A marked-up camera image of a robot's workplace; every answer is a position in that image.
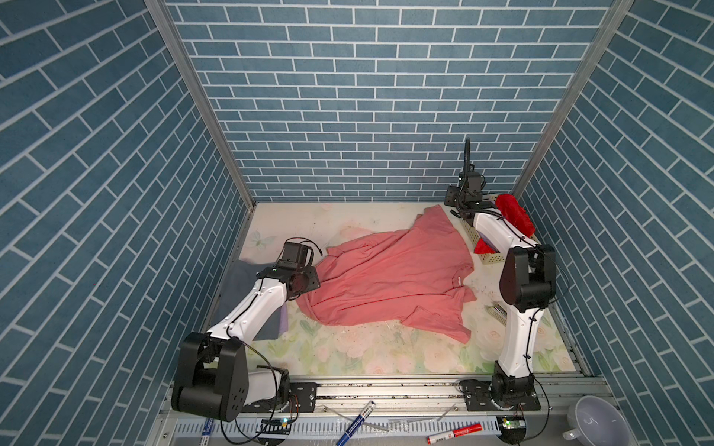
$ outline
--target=blue brick wall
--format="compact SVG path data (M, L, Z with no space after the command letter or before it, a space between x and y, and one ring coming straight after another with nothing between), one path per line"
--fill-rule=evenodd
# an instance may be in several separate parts
M523 196L578 343L652 445L714 433L713 23L711 1L636 0Z
M0 445L133 445L245 213L142 0L0 2Z
M611 0L170 0L259 201L509 191Z

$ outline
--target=red cloth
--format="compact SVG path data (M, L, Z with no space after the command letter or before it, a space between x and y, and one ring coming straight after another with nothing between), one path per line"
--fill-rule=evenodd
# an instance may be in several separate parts
M526 237L531 238L536 232L536 227L531 222L526 211L518 204L516 197L509 193L502 193L496 197L496 208L506 217L506 220L522 232ZM484 239L480 238L476 247L473 249L474 254L496 254Z
M324 325L397 319L466 343L464 302L475 300L463 279L473 260L439 206L427 208L411 229L377 233L327 248L317 265L321 287L297 300Z

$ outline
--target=folded gray garment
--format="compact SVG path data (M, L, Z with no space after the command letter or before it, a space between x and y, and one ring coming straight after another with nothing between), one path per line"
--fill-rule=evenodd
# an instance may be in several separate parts
M247 295L256 283L256 274L260 273L272 263L254 265L253 263L236 260L231 264L223 277L221 297L218 307L213 314L211 325L221 322ZM278 339L280 336L281 309L273 311L265 325L258 331L255 340Z

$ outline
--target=floral pattern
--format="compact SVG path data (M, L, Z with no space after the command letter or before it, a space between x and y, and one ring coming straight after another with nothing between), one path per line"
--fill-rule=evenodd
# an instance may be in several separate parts
M262 203L248 232L241 259L253 263L274 261L289 237L307 237L323 250L375 232L410 228L425 203ZM448 210L454 227L468 240L461 223ZM503 347L506 328L486 311L501 303L498 279L503 264L482 265L474 258L474 273L464 283L476 302L464 305L464 325L471 339L462 344L445 335L416 330L398 321L355 326L327 326L305 316L295 302L288 303L289 329L277 340L253 346L276 367L292 375L395 375L491 373ZM262 360L248 355L251 365ZM545 312L535 337L535 372L567 372L575 367L552 317Z

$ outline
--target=red marker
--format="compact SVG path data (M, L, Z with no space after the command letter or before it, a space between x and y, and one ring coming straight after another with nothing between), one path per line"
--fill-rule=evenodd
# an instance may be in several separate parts
M442 432L441 434L431 435L426 438L426 442L429 445L433 445L441 440L448 440L449 438L460 437L461 435L471 434L472 432L479 432L481 430L483 430L483 426L481 426L481 423L478 422L471 426L462 427L461 429L454 429L448 432Z

